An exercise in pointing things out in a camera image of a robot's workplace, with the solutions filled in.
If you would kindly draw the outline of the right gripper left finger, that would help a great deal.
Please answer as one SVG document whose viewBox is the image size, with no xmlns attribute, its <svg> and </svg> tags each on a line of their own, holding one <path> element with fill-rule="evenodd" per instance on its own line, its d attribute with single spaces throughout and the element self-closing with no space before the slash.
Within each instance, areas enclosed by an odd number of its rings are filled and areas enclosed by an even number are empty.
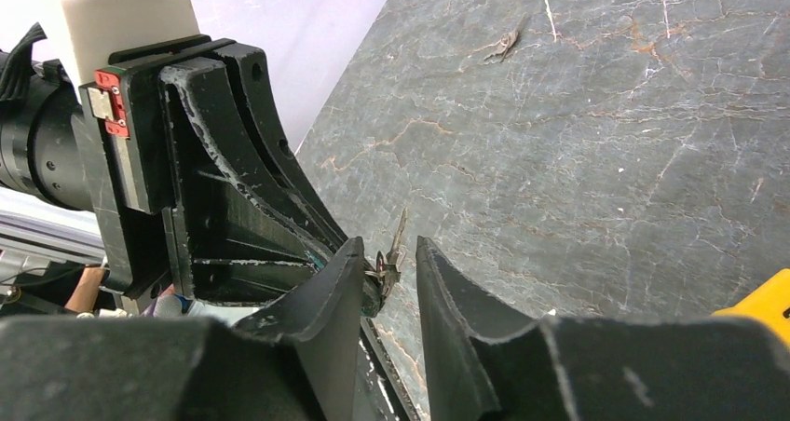
<svg viewBox="0 0 790 421">
<path fill-rule="evenodd" d="M 348 420 L 363 244 L 227 326 L 213 318 L 1 321 L 5 420 Z"/>
</svg>

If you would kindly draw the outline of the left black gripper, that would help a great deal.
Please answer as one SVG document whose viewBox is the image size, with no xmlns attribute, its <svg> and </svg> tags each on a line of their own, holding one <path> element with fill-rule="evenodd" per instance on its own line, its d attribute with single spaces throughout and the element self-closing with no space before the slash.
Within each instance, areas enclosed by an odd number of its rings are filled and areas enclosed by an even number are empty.
<svg viewBox="0 0 790 421">
<path fill-rule="evenodd" d="M 193 58 L 212 45 L 197 34 L 122 49 L 80 88 L 110 292 L 148 298 L 178 277 L 200 301 L 260 306 L 347 242 L 289 145 L 263 50 Z"/>
</svg>

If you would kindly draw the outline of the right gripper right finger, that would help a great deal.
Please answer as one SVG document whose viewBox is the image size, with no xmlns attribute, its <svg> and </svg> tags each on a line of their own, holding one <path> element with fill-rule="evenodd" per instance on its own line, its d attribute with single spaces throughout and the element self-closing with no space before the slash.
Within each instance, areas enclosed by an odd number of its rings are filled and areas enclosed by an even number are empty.
<svg viewBox="0 0 790 421">
<path fill-rule="evenodd" d="M 785 420 L 789 352 L 746 318 L 532 318 L 415 248 L 435 420 Z"/>
</svg>

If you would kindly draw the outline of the metal key bunch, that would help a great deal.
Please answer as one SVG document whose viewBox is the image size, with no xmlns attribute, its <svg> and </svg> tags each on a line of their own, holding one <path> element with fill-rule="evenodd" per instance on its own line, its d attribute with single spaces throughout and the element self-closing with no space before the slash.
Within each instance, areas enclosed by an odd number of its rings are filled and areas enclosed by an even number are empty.
<svg viewBox="0 0 790 421">
<path fill-rule="evenodd" d="M 384 303 L 389 297 L 395 284 L 401 278 L 399 261 L 402 253 L 402 236 L 407 220 L 408 209 L 404 208 L 389 251 L 387 253 L 379 251 L 375 257 L 375 264 L 365 270 L 366 277 L 370 278 L 374 283 L 381 303 Z"/>
</svg>

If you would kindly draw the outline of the yellow black padlock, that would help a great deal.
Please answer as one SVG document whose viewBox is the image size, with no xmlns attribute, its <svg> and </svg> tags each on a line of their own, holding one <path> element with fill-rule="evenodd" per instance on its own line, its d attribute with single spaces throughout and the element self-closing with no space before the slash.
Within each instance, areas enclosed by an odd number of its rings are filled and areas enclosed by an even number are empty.
<svg viewBox="0 0 790 421">
<path fill-rule="evenodd" d="M 719 309 L 713 316 L 754 319 L 789 346 L 789 269 L 780 270 L 735 306 Z"/>
</svg>

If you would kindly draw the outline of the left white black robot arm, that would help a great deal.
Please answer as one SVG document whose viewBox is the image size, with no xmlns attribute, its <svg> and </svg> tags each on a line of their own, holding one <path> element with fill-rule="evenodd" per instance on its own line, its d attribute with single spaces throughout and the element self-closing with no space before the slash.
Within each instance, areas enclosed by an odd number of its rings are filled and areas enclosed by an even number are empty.
<svg viewBox="0 0 790 421">
<path fill-rule="evenodd" d="M 95 216 L 107 291 L 257 306 L 346 242 L 290 148 L 262 49 L 187 36 L 113 53 L 77 85 L 34 64 L 44 37 L 35 26 L 1 56 L 1 184 Z"/>
</svg>

